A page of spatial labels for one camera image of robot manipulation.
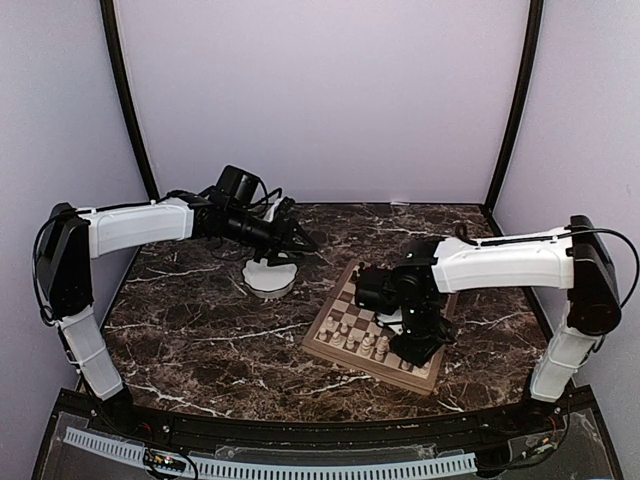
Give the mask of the wooden chessboard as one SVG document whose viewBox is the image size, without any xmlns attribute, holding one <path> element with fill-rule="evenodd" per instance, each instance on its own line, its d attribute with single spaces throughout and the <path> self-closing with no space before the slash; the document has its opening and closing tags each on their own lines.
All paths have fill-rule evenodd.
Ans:
<svg viewBox="0 0 640 480">
<path fill-rule="evenodd" d="M 380 381 L 429 395 L 435 388 L 444 351 L 422 367 L 402 360 L 390 350 L 398 325 L 386 327 L 374 312 L 356 305 L 352 273 L 359 262 L 347 264 L 334 289 L 302 341 L 305 352 L 339 366 L 366 373 Z"/>
</svg>

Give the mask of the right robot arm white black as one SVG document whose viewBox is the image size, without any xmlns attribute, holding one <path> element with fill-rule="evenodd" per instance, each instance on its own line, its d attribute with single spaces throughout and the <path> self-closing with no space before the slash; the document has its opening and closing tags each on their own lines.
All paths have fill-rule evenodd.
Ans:
<svg viewBox="0 0 640 480">
<path fill-rule="evenodd" d="M 540 290 L 564 294 L 560 317 L 549 322 L 548 345 L 528 382 L 529 396 L 510 413 L 521 434 L 534 432 L 549 416 L 572 377 L 598 351 L 622 320 L 630 297 L 620 295 L 613 259 L 603 242 L 608 229 L 586 215 L 547 231 L 471 238 L 463 225 L 454 235 L 410 243 L 393 267 L 362 264 L 352 273 L 355 303 L 377 314 L 394 331 L 390 350 L 424 366 L 455 341 L 441 312 L 446 296 L 483 288 L 520 288 L 548 319 Z"/>
</svg>

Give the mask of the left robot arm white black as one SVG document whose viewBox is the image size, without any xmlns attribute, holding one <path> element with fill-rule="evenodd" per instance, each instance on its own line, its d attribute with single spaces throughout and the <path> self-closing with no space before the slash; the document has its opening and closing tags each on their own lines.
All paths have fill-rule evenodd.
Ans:
<svg viewBox="0 0 640 480">
<path fill-rule="evenodd" d="M 176 189 L 157 200 L 102 207 L 52 207 L 31 253 L 33 290 L 42 322 L 61 338 L 69 363 L 87 389 L 106 402 L 103 421 L 120 436 L 141 427 L 140 412 L 108 350 L 104 318 L 96 313 L 96 266 L 102 258 L 147 244 L 200 239 L 247 247 L 269 267 L 317 251 L 315 239 L 291 210 L 294 199 L 242 168 L 227 165 L 199 193 Z"/>
</svg>

